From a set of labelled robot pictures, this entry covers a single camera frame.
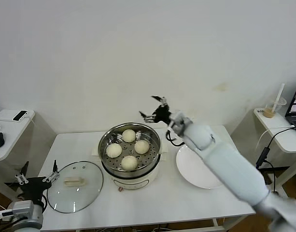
steamed bun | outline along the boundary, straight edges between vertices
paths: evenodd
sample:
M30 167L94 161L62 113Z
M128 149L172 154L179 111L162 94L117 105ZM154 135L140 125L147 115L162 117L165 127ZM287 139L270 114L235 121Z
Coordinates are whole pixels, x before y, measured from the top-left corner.
M125 171L135 170L137 164L137 159L134 156L125 156L121 161L121 166Z
M138 154L144 154L149 150L149 143L145 140L139 140L135 143L135 151Z
M124 142L131 143L136 139L136 133L133 130L125 130L122 133L122 139Z
M110 158L116 158L122 153L122 147L119 144L110 144L106 148L107 156Z

wooden floor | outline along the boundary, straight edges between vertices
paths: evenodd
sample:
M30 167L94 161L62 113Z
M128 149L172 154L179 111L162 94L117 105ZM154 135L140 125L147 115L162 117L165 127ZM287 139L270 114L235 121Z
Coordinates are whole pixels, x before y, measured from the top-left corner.
M286 191L289 197L296 199L296 175L292 177L289 181L287 181L283 185L284 190ZM7 207L11 201L0 194L0 204L4 207ZM222 225L223 219L218 219L218 224ZM238 225L230 229L230 232L268 232L268 225L270 221L260 215L251 215L248 216L245 220L241 221ZM146 226L137 226L137 227L124 227L124 228L115 228L109 229L107 231L114 232L132 232L132 229L141 230L141 232L150 232L154 228L168 228L172 230L184 230L184 229L192 229L192 228L200 228L200 227L208 227L212 226L212 220L205 221L193 221L193 222L182 222L182 223L170 223L170 224L161 224L161 225L146 225ZM95 232L94 230L85 230L86 232Z

white plate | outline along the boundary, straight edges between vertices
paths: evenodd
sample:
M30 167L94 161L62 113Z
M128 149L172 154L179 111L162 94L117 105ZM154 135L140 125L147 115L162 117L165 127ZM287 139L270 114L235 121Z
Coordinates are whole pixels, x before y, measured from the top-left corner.
M176 161L179 172L191 184L203 189L214 189L223 185L202 159L186 145L178 151Z

plastic cup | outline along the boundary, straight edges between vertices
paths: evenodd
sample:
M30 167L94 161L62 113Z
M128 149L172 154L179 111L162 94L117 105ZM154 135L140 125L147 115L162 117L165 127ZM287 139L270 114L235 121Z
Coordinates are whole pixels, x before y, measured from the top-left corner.
M277 105L276 105L276 107L275 107L275 110L274 110L274 112L272 112L272 108L273 108L273 106L274 106L274 103L275 103L275 99L273 99L273 100L270 100L267 104L266 104L266 106L265 106L265 109L264 109L264 111L263 111L263 115L265 116L265 117L268 117L268 118L272 118L272 117L274 117L275 116L275 114L276 114L276 112L278 112L280 109L281 109L281 107L283 106L283 105L286 105L286 100L284 99L284 98L280 98L279 99L279 101L277 102Z

glass pot lid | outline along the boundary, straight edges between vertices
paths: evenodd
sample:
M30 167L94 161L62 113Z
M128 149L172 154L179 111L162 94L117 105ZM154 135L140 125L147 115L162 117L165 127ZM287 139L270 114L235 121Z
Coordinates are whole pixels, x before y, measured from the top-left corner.
M47 191L49 205L61 213L75 213L89 206L99 195L103 185L100 168L81 161L65 166L60 177Z

